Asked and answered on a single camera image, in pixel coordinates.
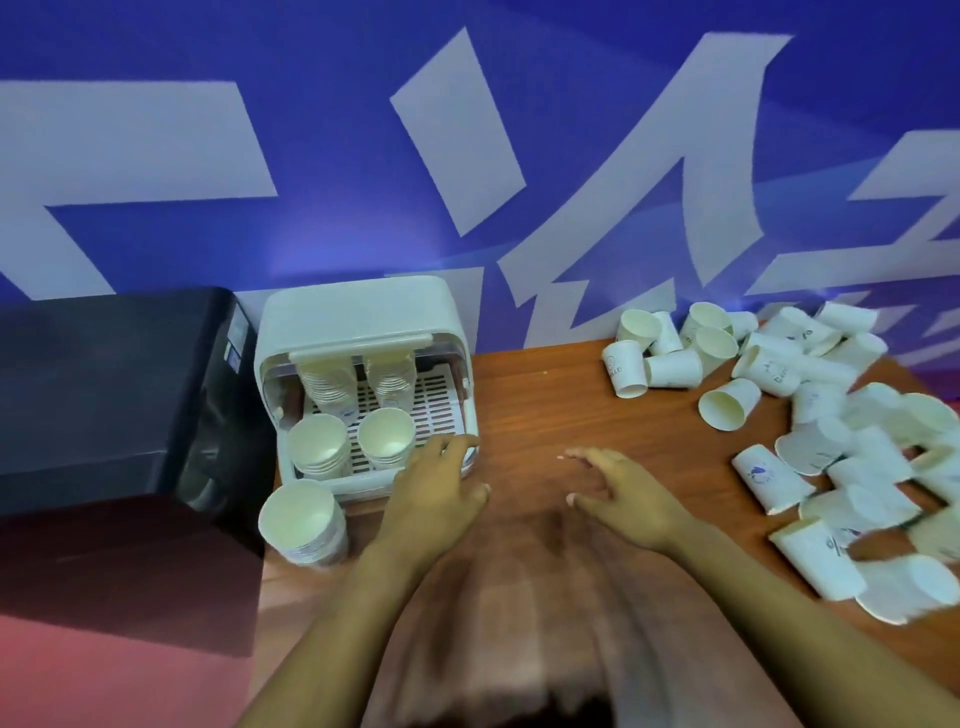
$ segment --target hand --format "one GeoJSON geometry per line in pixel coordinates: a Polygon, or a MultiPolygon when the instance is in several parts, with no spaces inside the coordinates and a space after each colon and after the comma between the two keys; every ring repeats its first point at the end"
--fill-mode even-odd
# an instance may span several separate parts
{"type": "Polygon", "coordinates": [[[646,469],[611,449],[572,448],[565,455],[604,476],[610,498],[571,493],[566,502],[641,548],[671,552],[696,519],[646,469]]]}
{"type": "Polygon", "coordinates": [[[490,498],[490,486],[460,482],[475,435],[434,435],[396,474],[375,544],[403,566],[424,573],[453,548],[490,498]]]}

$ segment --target stack of paper cups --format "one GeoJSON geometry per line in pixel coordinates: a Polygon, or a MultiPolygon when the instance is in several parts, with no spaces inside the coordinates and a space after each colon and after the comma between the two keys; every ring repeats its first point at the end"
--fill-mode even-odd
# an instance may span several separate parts
{"type": "Polygon", "coordinates": [[[822,519],[840,546],[849,546],[865,533],[887,527],[883,503],[867,488],[848,485],[814,496],[800,504],[802,519],[822,519]]]}
{"type": "Polygon", "coordinates": [[[814,318],[829,327],[854,336],[870,331],[876,323],[877,316],[879,312],[870,308],[827,301],[820,306],[814,318]]]}
{"type": "Polygon", "coordinates": [[[760,388],[749,379],[734,379],[706,392],[697,405],[704,422],[714,429],[739,429],[760,401],[760,388]]]}
{"type": "Polygon", "coordinates": [[[856,369],[862,375],[887,353],[887,343],[871,333],[858,333],[843,344],[824,354],[824,359],[839,361],[856,369]]]}
{"type": "Polygon", "coordinates": [[[360,423],[357,444],[374,470],[402,468],[417,442],[417,424],[402,409],[375,409],[360,423]]]}
{"type": "Polygon", "coordinates": [[[937,609],[960,604],[960,582],[946,566],[930,556],[911,553],[889,561],[858,565],[867,589],[856,602],[888,624],[906,624],[937,609]]]}
{"type": "Polygon", "coordinates": [[[671,389],[699,387],[704,380],[704,365],[693,349],[650,356],[643,360],[647,385],[671,389]]]}
{"type": "Polygon", "coordinates": [[[850,446],[851,432],[835,417],[797,425],[774,443],[777,456],[801,475],[819,475],[850,446]]]}
{"type": "Polygon", "coordinates": [[[646,394],[647,375],[643,348],[632,339],[615,341],[603,349],[603,363],[613,384],[613,391],[622,400],[646,394]]]}
{"type": "Polygon", "coordinates": [[[277,488],[257,519],[260,534],[291,564],[326,567],[348,551],[347,520],[330,490],[316,480],[277,488]]]}
{"type": "Polygon", "coordinates": [[[631,308],[620,314],[620,324],[616,329],[616,340],[632,339],[640,345],[641,349],[646,351],[657,340],[662,330],[663,324],[657,316],[649,311],[631,308]]]}
{"type": "Polygon", "coordinates": [[[763,347],[752,347],[733,367],[733,376],[752,381],[767,394],[789,397],[800,386],[800,376],[780,360],[780,355],[763,347]]]}
{"type": "Polygon", "coordinates": [[[736,339],[721,328],[700,327],[690,347],[696,351],[704,364],[704,376],[709,376],[726,361],[733,359],[739,347],[736,339]]]}
{"type": "Polygon", "coordinates": [[[703,327],[720,328],[733,336],[733,322],[730,314],[714,304],[700,301],[690,307],[684,325],[680,329],[680,339],[685,347],[693,345],[697,331],[703,327]]]}
{"type": "Polygon", "coordinates": [[[951,505],[907,530],[910,543],[920,553],[945,564],[960,561],[960,505],[951,505]]]}
{"type": "Polygon", "coordinates": [[[793,393],[790,418],[793,426],[812,423],[820,417],[836,417],[843,409],[847,393],[833,384],[806,381],[793,393]]]}
{"type": "Polygon", "coordinates": [[[816,492],[763,445],[750,446],[732,462],[768,516],[782,513],[816,492]]]}
{"type": "Polygon", "coordinates": [[[938,445],[910,461],[913,479],[947,503],[960,502],[960,450],[938,445]]]}
{"type": "Polygon", "coordinates": [[[916,392],[901,395],[900,407],[883,423],[901,448],[929,447],[956,427],[960,427],[956,412],[936,397],[916,392]]]}
{"type": "Polygon", "coordinates": [[[780,552],[827,601],[852,599],[867,588],[847,555],[820,519],[796,521],[770,535],[780,552]]]}
{"type": "Polygon", "coordinates": [[[900,408],[900,392],[888,384],[872,381],[847,395],[840,419],[850,429],[882,425],[900,408]]]}
{"type": "Polygon", "coordinates": [[[660,322],[660,336],[650,346],[650,353],[654,356],[663,356],[666,353],[681,350],[684,342],[680,340],[680,334],[677,333],[677,327],[673,325],[670,314],[666,311],[657,311],[654,316],[660,322]]]}
{"type": "Polygon", "coordinates": [[[332,480],[352,473],[347,426],[333,415],[307,415],[287,433],[287,451],[304,475],[332,480]]]}

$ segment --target right hand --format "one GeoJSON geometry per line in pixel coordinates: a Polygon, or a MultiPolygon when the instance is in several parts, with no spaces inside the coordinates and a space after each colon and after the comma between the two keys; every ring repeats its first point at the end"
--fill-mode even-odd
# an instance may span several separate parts
{"type": "Polygon", "coordinates": [[[566,502],[641,548],[669,553],[697,522],[646,469],[621,452],[571,448],[566,457],[589,463],[606,480],[610,498],[571,493],[566,502]]]}

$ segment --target wooden table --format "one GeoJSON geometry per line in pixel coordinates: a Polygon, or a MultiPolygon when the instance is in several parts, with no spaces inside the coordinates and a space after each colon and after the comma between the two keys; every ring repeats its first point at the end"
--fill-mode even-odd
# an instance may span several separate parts
{"type": "MultiPolygon", "coordinates": [[[[367,713],[370,726],[495,725],[514,716],[576,712],[604,725],[799,725],[707,595],[672,562],[621,544],[564,504],[594,475],[558,459],[572,445],[619,449],[643,463],[696,516],[713,522],[804,594],[813,592],[766,536],[796,518],[767,517],[730,467],[787,429],[788,401],[764,396],[736,432],[703,423],[697,390],[613,396],[605,342],[474,358],[483,439],[476,473],[491,503],[466,539],[428,575],[394,633],[367,713]],[[605,696],[590,700],[592,696],[605,696]],[[607,697],[613,705],[606,702],[607,697]],[[441,718],[464,723],[438,722],[441,718]]],[[[902,392],[921,383],[892,360],[866,379],[902,392]]],[[[820,487],[827,488],[826,480],[820,487]]],[[[927,510],[942,507],[919,488],[927,510]]],[[[376,532],[382,502],[351,506],[351,553],[376,532]]],[[[898,531],[865,539],[856,558],[909,551],[898,531]]],[[[252,694],[309,621],[335,603],[349,564],[319,574],[268,554],[252,694]]],[[[857,628],[960,693],[960,610],[904,627],[853,602],[829,604],[857,628]]]]}

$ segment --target wall graphic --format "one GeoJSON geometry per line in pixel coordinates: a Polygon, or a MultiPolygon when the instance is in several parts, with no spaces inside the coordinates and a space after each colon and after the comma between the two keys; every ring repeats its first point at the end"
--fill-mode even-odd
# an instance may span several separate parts
{"type": "MultiPolygon", "coordinates": [[[[697,300],[960,369],[960,8],[14,0],[0,302],[439,272],[478,351],[697,300]]],[[[955,391],[960,394],[960,384],[955,391]]]]}

